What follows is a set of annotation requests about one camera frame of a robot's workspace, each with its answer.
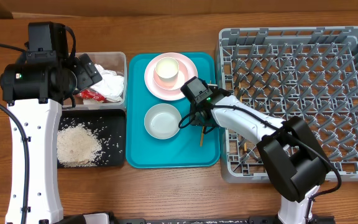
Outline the grey bowl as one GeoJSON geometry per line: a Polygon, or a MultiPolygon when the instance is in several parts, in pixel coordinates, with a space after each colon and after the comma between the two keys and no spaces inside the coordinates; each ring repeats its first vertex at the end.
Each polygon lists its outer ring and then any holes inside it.
{"type": "Polygon", "coordinates": [[[145,114],[145,130],[156,139],[169,139],[179,132],[180,112],[172,105],[160,103],[152,106],[145,114]]]}

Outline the white cup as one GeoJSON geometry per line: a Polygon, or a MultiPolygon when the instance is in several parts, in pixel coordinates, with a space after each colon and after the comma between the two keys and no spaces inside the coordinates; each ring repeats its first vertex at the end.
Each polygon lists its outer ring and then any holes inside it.
{"type": "Polygon", "coordinates": [[[177,79],[179,69],[178,61],[171,57],[161,58],[155,66],[158,78],[165,83],[174,82],[177,79]]]}

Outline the white rice pile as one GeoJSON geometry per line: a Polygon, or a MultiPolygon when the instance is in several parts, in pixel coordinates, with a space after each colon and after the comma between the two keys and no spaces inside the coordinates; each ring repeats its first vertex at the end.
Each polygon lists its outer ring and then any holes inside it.
{"type": "Polygon", "coordinates": [[[62,167],[120,166],[125,140],[107,126],[91,128],[89,123],[64,125],[58,131],[57,159],[62,167]]]}

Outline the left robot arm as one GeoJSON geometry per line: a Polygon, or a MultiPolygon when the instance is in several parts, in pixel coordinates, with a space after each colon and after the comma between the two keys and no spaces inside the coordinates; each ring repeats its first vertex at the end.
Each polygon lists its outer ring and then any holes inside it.
{"type": "Polygon", "coordinates": [[[63,102],[102,80],[88,54],[30,52],[0,78],[12,133],[12,186],[6,223],[63,220],[57,180],[57,134],[63,102]]]}

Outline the red snack wrapper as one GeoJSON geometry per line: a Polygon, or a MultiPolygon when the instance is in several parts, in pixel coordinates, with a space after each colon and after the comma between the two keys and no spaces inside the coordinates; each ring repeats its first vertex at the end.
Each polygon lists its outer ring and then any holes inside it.
{"type": "Polygon", "coordinates": [[[103,95],[101,95],[100,93],[95,92],[93,90],[83,90],[83,91],[79,92],[79,94],[77,94],[77,96],[84,100],[95,100],[98,102],[104,102],[106,99],[103,95]]]}

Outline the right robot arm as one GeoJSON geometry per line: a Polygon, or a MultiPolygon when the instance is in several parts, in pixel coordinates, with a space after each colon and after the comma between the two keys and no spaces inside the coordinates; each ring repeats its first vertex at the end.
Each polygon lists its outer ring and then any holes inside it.
{"type": "Polygon", "coordinates": [[[230,129],[252,142],[264,169],[282,196],[275,223],[313,223],[311,207],[333,168],[308,124],[300,117],[274,118],[256,111],[222,88],[183,86],[189,117],[230,129]]]}

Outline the white napkin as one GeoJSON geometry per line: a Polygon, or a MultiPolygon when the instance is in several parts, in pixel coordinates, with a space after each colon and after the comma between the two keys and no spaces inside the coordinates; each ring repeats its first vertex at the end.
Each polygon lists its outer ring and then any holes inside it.
{"type": "Polygon", "coordinates": [[[101,65],[95,64],[102,80],[94,84],[91,89],[101,94],[110,102],[122,101],[124,90],[124,77],[115,71],[106,70],[101,65]]]}

